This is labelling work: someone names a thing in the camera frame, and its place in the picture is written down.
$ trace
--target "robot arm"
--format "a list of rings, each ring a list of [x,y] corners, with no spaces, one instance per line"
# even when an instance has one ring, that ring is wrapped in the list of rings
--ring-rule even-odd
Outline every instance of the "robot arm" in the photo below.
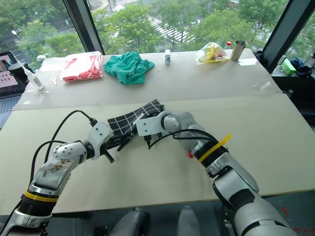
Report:
[[[101,154],[109,156],[104,144],[112,136],[111,128],[104,122],[98,122],[84,142],[56,147],[51,158],[39,169],[28,190],[22,195],[21,204],[14,210],[1,236],[7,236],[16,227],[23,227],[24,232],[30,229],[32,233],[32,229],[38,229],[36,235],[41,235],[71,172],[87,159],[98,159]]]
[[[157,117],[137,122],[140,136],[161,133],[166,135],[180,130],[202,130],[189,112],[160,113]],[[174,134],[184,149],[190,151],[206,168],[207,174],[216,179],[213,189],[218,198],[235,212],[235,227],[239,236],[296,236],[282,216],[259,196],[255,179],[234,159],[218,141],[193,139],[206,137],[196,131]]]

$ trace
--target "key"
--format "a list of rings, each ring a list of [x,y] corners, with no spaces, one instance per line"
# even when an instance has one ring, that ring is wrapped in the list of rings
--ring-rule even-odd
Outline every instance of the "key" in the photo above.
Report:
[[[54,85],[57,85],[57,80],[55,77],[51,78],[50,80],[54,83]]]

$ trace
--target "laptop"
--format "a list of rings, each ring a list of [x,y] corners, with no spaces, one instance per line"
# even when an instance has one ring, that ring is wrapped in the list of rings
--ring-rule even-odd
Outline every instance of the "laptop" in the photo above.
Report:
[[[10,75],[9,66],[16,63],[11,52],[0,53],[0,130],[25,90],[25,83]]]

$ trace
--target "green box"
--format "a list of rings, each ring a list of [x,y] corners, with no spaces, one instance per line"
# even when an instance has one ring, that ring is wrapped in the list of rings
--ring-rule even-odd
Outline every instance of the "green box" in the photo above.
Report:
[[[291,62],[286,58],[281,64],[281,67],[283,68],[283,71],[287,75],[293,75],[296,72],[296,69],[293,67]]]

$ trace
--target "yellow cable tie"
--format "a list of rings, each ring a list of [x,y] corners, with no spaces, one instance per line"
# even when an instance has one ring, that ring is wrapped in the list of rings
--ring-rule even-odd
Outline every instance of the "yellow cable tie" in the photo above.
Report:
[[[199,159],[199,162],[203,162],[204,159],[206,159],[208,156],[210,156],[210,154],[212,152],[214,152],[215,150],[217,150],[219,147],[223,146],[226,144],[226,142],[232,137],[231,134],[227,135],[224,139],[222,139],[222,141],[218,142],[216,145],[214,145],[212,148],[210,148],[205,154],[203,154],[201,156],[201,158]]]

